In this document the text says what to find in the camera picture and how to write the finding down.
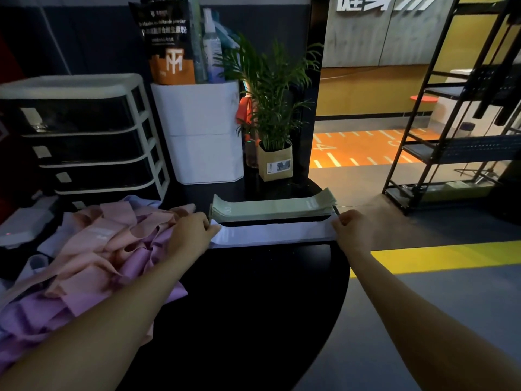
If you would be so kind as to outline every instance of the hand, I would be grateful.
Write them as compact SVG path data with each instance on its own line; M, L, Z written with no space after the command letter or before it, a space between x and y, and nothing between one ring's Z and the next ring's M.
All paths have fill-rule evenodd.
M168 256L183 253L195 261L208 249L210 241L219 230L221 225L210 225L204 213L182 217L172 229Z
M336 231L339 247L348 252L369 253L373 245L373 225L369 219L357 210L342 213L332 223Z

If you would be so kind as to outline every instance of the black baseboard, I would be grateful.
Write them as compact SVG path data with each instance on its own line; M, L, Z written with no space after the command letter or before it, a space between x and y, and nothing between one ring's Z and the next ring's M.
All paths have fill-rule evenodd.
M367 119L367 118L400 118L410 117L412 112L389 112L389 113L360 113L354 115L323 115L316 116L317 121L331 121L331 120L342 120L342 119ZM418 112L417 117L427 117L432 115L432 111Z

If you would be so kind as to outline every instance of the yellow wall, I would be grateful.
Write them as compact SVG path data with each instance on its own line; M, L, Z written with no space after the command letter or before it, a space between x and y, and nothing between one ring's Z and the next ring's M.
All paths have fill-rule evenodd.
M491 2L498 0L462 1ZM471 68L494 20L494 15L454 18L438 58L436 70L450 71L456 68ZM512 29L509 33L501 49L502 52L498 54L499 60L508 45L512 43L517 31L518 29ZM414 102L410 100L410 96L418 94L426 71L427 65L324 68L318 92L317 115L411 111ZM425 104L421 106L420 111L432 109L432 104Z

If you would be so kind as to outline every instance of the forearm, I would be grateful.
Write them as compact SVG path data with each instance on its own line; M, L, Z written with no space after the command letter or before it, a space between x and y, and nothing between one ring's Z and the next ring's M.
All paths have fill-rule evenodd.
M188 269L186 264L192 262L174 257L157 264L56 331L0 377L0 389L114 390L173 286Z
M370 253L346 255L423 390L521 389L519 367L505 353L414 293Z

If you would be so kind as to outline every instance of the brown paper pot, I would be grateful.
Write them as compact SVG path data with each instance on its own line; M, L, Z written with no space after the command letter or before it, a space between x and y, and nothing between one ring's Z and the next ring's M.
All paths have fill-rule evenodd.
M264 182L293 177L293 151L291 146L283 150L266 152L257 146L259 175Z

